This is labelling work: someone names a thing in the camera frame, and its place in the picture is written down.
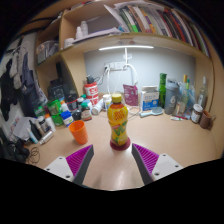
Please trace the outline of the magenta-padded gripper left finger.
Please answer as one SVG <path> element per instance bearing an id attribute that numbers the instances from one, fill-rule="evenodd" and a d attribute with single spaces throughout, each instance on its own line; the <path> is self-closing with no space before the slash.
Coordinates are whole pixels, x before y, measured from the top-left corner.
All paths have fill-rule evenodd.
<path id="1" fill-rule="evenodd" d="M 82 186 L 93 155 L 94 148 L 89 145 L 68 157 L 59 156 L 45 168 L 45 171 Z"/>

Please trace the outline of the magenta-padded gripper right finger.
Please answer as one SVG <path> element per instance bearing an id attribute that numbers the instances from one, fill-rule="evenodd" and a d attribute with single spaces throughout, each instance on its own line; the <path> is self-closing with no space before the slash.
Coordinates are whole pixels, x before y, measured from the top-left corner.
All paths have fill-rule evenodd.
<path id="1" fill-rule="evenodd" d="M 135 143 L 132 144 L 132 155 L 145 185 L 182 169 L 168 154 L 157 154 Z"/>

